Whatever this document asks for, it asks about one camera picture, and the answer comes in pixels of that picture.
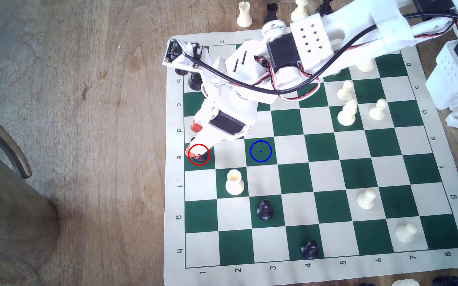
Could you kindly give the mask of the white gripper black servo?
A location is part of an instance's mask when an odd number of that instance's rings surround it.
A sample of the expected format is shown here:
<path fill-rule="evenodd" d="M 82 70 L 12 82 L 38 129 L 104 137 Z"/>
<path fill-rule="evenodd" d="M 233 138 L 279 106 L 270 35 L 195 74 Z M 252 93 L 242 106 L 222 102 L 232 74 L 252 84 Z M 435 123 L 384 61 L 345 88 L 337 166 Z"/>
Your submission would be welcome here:
<path fill-rule="evenodd" d="M 203 155 L 220 141 L 245 136 L 257 120 L 257 101 L 243 98 L 235 86 L 222 84 L 207 68 L 202 68 L 202 79 L 207 97 L 190 125 L 199 133 L 188 145 L 188 157 Z"/>

